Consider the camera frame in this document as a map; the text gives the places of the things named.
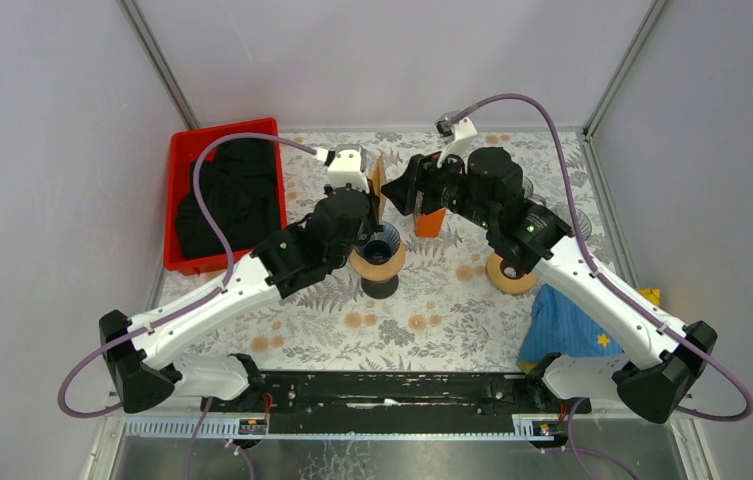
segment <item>black fabric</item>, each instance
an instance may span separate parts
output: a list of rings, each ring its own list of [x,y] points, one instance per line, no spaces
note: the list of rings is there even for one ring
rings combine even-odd
[[[219,255],[223,245],[202,216],[193,191],[179,204],[176,234],[186,259]],[[202,198],[211,217],[223,230],[232,250],[255,246],[281,228],[276,184],[276,156],[271,142],[252,138],[217,147],[213,162],[204,162],[199,174]]]

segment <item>floor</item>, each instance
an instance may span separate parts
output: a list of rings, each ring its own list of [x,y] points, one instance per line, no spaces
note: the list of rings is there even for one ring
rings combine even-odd
[[[402,173],[407,159],[443,145],[435,133],[291,133],[297,142],[334,148],[361,144],[381,157],[388,179]],[[578,208],[591,224],[588,243],[610,264],[612,250],[588,180],[575,133],[563,133]],[[512,154],[533,184],[536,200],[548,207],[564,202],[561,172],[552,137],[546,133],[481,133],[472,147],[499,146]],[[323,196],[326,173],[298,150],[283,147],[288,222],[300,220]],[[191,353],[226,356],[246,352],[262,369],[514,371],[539,286],[523,295],[495,289],[484,273],[492,252],[485,232],[448,214],[440,237],[413,235],[411,217],[388,205],[384,220],[394,224],[408,248],[397,292],[372,300],[347,266],[324,282],[281,304],[233,319],[191,348]],[[167,303],[210,279],[168,272],[160,302]]]

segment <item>metal frame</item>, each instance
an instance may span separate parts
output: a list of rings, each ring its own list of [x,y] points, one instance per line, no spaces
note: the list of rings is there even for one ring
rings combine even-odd
[[[131,25],[132,30],[137,34],[138,41],[143,46],[144,51],[149,56],[149,61],[152,66],[155,67],[155,71],[158,72],[158,76],[161,78],[161,82],[164,83],[164,88],[167,93],[170,94],[170,98],[173,100],[173,104],[176,110],[179,111],[179,115],[182,117],[182,121],[185,122],[185,126],[194,130],[200,127],[199,121],[196,115],[193,113],[193,109],[188,103],[184,92],[179,87],[179,82],[176,81],[173,70],[167,63],[167,59],[164,58],[164,53],[161,51],[161,47],[158,46],[158,42],[155,40],[155,36],[152,35],[152,30],[149,28],[149,24],[146,23],[146,19],[141,12],[140,7],[135,0],[117,0],[117,3],[126,15],[126,19]]]
[[[632,263],[632,256],[629,253],[629,247],[626,244],[626,238],[617,221],[617,209],[606,183],[606,176],[597,159],[594,143],[589,142],[585,135],[580,135],[579,140],[582,146],[582,156],[585,159],[586,170],[588,171],[588,179],[594,188],[594,198],[597,201],[597,208],[600,210],[600,218],[603,219],[603,226],[612,245],[614,264],[618,270],[616,273],[626,283],[635,288],[641,288],[638,275]]]
[[[603,96],[600,97],[600,103],[597,104],[597,108],[594,109],[594,112],[588,118],[588,123],[585,124],[584,133],[589,141],[597,132],[597,128],[602,123],[603,117],[606,116],[606,112],[608,112],[609,106],[614,100],[615,95],[617,95],[617,91],[624,80],[626,80],[629,71],[632,69],[632,65],[635,63],[635,59],[638,58],[638,54],[641,53],[641,49],[644,47],[644,43],[650,34],[653,33],[653,28],[670,2],[671,0],[653,0],[653,3],[647,10],[647,15],[644,16],[644,20],[638,26],[635,37],[633,37],[632,42],[626,49],[626,53],[623,54],[623,59],[617,66],[614,75],[612,75],[611,82],[606,87],[606,91],[603,92]]]
[[[123,442],[126,416],[109,415],[100,425],[79,480],[109,480]]]

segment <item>purple cable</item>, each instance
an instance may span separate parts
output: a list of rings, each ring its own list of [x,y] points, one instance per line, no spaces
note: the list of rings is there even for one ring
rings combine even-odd
[[[234,254],[232,253],[232,247],[231,245],[229,245],[229,241],[226,240],[226,236],[223,235],[223,231],[217,225],[217,222],[214,221],[214,218],[211,217],[211,212],[208,211],[208,207],[205,205],[205,201],[202,199],[202,192],[199,189],[199,170],[200,170],[200,167],[202,166],[202,162],[204,162],[206,157],[208,157],[208,154],[211,153],[212,150],[217,148],[221,143],[228,142],[231,140],[239,140],[242,138],[256,138],[259,140],[267,140],[270,142],[281,143],[281,144],[288,145],[294,148],[298,148],[302,150],[303,152],[308,153],[310,155],[317,154],[317,150],[311,147],[308,147],[306,145],[300,145],[299,143],[296,143],[292,140],[276,137],[273,135],[266,135],[263,133],[233,133],[231,135],[225,135],[211,142],[211,144],[205,147],[205,150],[203,150],[202,153],[199,154],[199,157],[196,159],[196,166],[193,169],[193,190],[194,190],[194,193],[196,194],[196,201],[199,204],[199,209],[202,211],[202,216],[205,217],[205,220],[211,226],[211,229],[214,231],[214,234],[217,235],[217,238],[220,240],[220,243],[223,244],[223,249],[226,251],[227,265],[226,265],[226,275],[223,277],[223,285],[228,284],[229,280],[232,278],[232,275],[234,275],[235,273],[235,270],[236,270],[235,257],[234,257]],[[158,320],[152,322],[150,326],[153,329],[156,329],[164,325],[165,323],[171,322],[175,320],[176,318],[205,305],[206,303],[210,302],[211,299],[213,299],[214,297],[216,297],[218,294],[222,292],[223,292],[223,289],[221,287],[216,287],[214,290],[210,291],[206,296],[200,298],[194,303],[191,303],[190,305],[184,306],[174,312],[169,313],[168,315],[165,315],[159,318]],[[61,386],[58,388],[58,408],[60,408],[61,411],[64,412],[65,414],[71,417],[75,417],[75,418],[95,418],[102,415],[107,415],[119,409],[122,406],[122,404],[118,402],[114,405],[105,407],[102,410],[97,410],[95,412],[80,412],[78,410],[74,410],[69,405],[67,405],[67,390],[70,388],[70,384],[73,382],[73,379],[76,378],[76,375],[78,375],[79,372],[82,371],[82,369],[88,366],[90,362],[92,362],[93,360],[95,360],[97,357],[104,354],[108,350],[111,350],[112,348],[116,347],[117,345],[127,342],[148,331],[149,330],[146,327],[141,327],[141,328],[138,328],[137,330],[133,330],[125,335],[122,335],[120,337],[115,338],[114,340],[111,340],[110,342],[107,342],[105,345],[102,345],[101,347],[91,352],[88,356],[83,358],[81,362],[79,362],[75,367],[72,368],[72,370],[70,370],[70,373],[67,374],[67,376],[64,378],[64,381],[61,382]]]
[[[184,464],[184,477],[185,480],[189,480],[190,478],[190,464],[193,460],[193,446],[194,443],[196,443],[196,436],[199,435],[199,429],[202,427],[202,422],[205,421],[205,417],[208,415],[208,412],[211,410],[211,399],[205,401],[205,408],[202,409],[202,415],[199,416],[199,420],[196,422],[196,426],[193,427],[193,432],[191,432],[191,439],[188,441],[188,452],[187,456],[185,457],[185,464]]]
[[[240,445],[235,445],[235,451],[238,452],[238,455],[242,455],[244,457],[246,468],[247,470],[249,470],[249,480],[255,480],[255,465],[253,465],[252,463],[252,458],[248,453],[246,453],[246,450],[241,448]]]
[[[561,167],[562,177],[564,178],[564,191],[565,191],[565,195],[567,196],[567,206],[568,206],[568,210],[570,211],[571,225],[579,225],[579,221],[578,221],[579,217],[576,212],[576,201],[573,198],[573,191],[571,190],[571,187],[570,187],[570,175],[567,173],[567,163],[565,162],[565,159],[564,159],[564,150],[562,149],[562,146],[561,146],[561,140],[559,139],[558,131],[556,130],[556,126],[553,123],[553,119],[550,117],[549,112],[547,112],[547,110],[540,103],[538,103],[537,100],[535,100],[532,97],[528,97],[526,95],[521,95],[519,93],[501,93],[499,95],[493,95],[491,97],[480,100],[479,102],[474,103],[473,105],[470,105],[469,107],[455,114],[449,119],[449,123],[450,125],[455,125],[456,123],[458,123],[459,120],[472,114],[479,108],[484,107],[485,105],[488,105],[489,103],[493,103],[499,100],[520,100],[522,102],[526,102],[532,105],[533,107],[535,107],[535,109],[538,110],[541,116],[544,117],[544,121],[547,123],[547,127],[550,129],[550,133],[553,136],[553,143],[556,146],[556,155],[558,156],[559,166]],[[664,324],[662,323],[661,320],[656,318],[652,313],[650,313],[649,310],[642,307],[638,302],[630,298],[629,295],[627,295],[625,292],[617,288],[615,284],[612,283],[611,280],[609,280],[608,277],[606,277],[603,273],[598,271],[599,269],[597,267],[597,264],[594,262],[594,258],[591,256],[591,252],[588,251],[588,245],[585,244],[585,236],[582,235],[582,231],[579,228],[574,228],[573,233],[576,235],[576,243],[579,245],[579,251],[582,253],[582,258],[585,260],[585,263],[591,268],[591,271],[594,273],[597,279],[600,280],[600,283],[602,283],[609,291],[611,291],[621,301],[623,301],[624,303],[632,307],[648,322],[652,323],[653,326],[659,329],[663,329]],[[686,413],[693,417],[698,417],[705,420],[712,420],[715,422],[737,422],[740,420],[744,420],[745,418],[749,417],[753,413],[753,395],[752,393],[750,393],[750,390],[747,389],[747,387],[744,386],[743,383],[741,383],[741,380],[739,380],[735,375],[733,375],[733,373],[730,372],[726,367],[724,367],[720,362],[712,358],[711,355],[704,352],[703,350],[700,350],[699,348],[697,348],[696,345],[686,340],[685,337],[679,335],[678,333],[670,329],[664,330],[664,333],[670,336],[670,338],[674,339],[677,343],[679,343],[680,345],[682,345],[683,347],[687,348],[688,350],[693,352],[695,355],[700,357],[704,362],[714,367],[715,370],[717,370],[721,375],[723,375],[727,380],[729,380],[729,382],[732,383],[735,386],[735,388],[738,389],[738,391],[744,397],[744,401],[746,402],[746,405],[744,406],[744,410],[734,415],[713,415],[711,413],[703,413],[697,410],[692,410],[692,409],[680,407],[680,406],[676,407],[678,411],[682,413]]]

